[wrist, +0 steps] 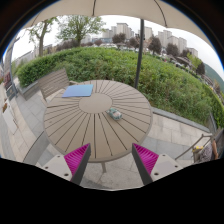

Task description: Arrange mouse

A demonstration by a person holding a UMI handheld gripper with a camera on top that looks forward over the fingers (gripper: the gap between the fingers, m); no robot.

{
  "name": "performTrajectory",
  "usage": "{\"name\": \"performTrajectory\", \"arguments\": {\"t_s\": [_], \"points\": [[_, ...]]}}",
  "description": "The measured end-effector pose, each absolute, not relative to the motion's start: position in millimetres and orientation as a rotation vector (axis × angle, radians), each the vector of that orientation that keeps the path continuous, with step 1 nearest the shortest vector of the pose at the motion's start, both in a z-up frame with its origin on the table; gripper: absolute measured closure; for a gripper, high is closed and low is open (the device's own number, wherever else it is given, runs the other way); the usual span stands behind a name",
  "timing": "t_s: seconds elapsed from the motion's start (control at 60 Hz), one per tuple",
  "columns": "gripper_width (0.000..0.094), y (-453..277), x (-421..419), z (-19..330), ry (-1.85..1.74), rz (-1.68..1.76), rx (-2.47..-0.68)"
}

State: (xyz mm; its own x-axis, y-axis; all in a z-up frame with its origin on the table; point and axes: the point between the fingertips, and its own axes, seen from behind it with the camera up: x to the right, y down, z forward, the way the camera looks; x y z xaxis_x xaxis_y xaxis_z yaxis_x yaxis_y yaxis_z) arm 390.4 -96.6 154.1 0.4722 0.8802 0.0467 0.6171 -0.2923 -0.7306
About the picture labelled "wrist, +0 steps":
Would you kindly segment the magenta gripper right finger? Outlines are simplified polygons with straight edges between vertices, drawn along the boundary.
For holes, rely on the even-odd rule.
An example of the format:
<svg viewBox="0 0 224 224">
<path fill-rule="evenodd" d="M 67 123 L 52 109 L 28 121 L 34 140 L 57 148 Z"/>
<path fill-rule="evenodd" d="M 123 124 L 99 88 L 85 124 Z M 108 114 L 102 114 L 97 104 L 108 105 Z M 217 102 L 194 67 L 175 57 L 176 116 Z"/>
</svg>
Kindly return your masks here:
<svg viewBox="0 0 224 224">
<path fill-rule="evenodd" d="M 132 155 L 144 185 L 182 169 L 182 166 L 167 154 L 158 155 L 135 143 L 132 144 Z"/>
</svg>

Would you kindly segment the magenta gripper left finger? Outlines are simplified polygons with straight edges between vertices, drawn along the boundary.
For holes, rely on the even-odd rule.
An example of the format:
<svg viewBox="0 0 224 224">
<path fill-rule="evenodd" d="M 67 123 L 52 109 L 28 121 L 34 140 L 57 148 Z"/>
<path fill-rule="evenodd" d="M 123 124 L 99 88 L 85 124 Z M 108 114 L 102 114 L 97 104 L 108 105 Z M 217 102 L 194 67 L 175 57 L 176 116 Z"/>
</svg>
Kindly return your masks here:
<svg viewBox="0 0 224 224">
<path fill-rule="evenodd" d="M 54 156 L 42 167 L 42 169 L 79 185 L 90 155 L 91 145 L 86 144 L 73 150 L 65 156 Z"/>
</svg>

